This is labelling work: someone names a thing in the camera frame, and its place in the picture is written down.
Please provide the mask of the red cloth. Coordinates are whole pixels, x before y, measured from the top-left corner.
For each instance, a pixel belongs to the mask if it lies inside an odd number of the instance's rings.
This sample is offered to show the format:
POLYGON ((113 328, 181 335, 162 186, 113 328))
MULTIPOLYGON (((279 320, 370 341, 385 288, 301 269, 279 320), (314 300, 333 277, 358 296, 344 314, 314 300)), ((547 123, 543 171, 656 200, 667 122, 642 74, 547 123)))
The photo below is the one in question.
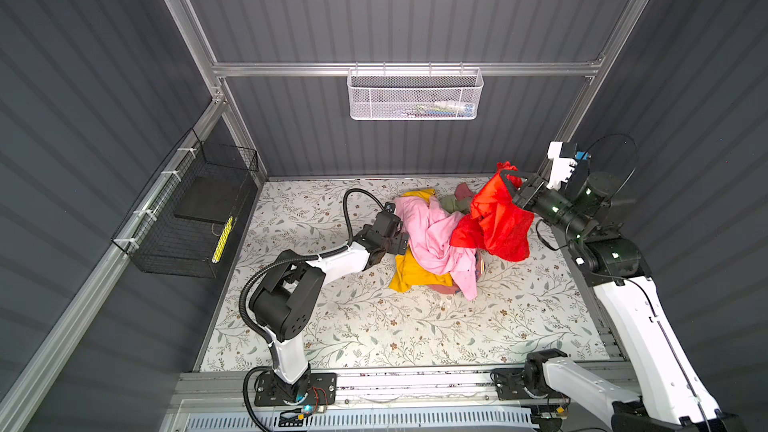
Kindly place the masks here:
POLYGON ((509 162, 497 164, 496 174, 474 196, 466 214, 452 232, 450 245, 488 252, 509 262, 530 256, 528 233, 534 214, 514 204, 502 180, 502 171, 518 169, 509 162))

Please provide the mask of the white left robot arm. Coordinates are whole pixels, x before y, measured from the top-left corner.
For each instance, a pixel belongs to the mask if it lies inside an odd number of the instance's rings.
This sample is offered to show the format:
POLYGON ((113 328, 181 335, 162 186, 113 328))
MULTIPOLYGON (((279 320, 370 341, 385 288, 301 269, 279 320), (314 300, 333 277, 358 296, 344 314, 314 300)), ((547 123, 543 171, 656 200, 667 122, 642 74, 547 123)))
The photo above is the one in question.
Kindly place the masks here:
POLYGON ((379 264, 384 256, 403 255, 409 241, 396 206, 379 206, 374 221, 354 233, 346 205, 342 206, 349 237, 328 252, 300 255, 285 250, 243 286, 238 310, 246 326, 266 342, 275 376, 288 387, 309 379, 310 365, 301 334, 322 289, 348 275, 379 264))

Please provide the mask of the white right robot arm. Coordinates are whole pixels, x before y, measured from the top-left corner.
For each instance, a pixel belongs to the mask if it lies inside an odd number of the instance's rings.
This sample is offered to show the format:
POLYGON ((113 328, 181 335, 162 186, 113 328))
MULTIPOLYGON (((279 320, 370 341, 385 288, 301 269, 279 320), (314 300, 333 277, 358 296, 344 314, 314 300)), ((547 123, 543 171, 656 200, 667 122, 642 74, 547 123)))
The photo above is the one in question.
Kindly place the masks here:
POLYGON ((532 397, 572 399, 613 431, 743 431, 724 411, 688 360, 660 303, 639 248, 550 188, 542 177, 503 170, 513 203, 561 231, 567 251, 610 318, 640 390, 621 388, 578 365, 564 352, 533 352, 523 369, 532 397))

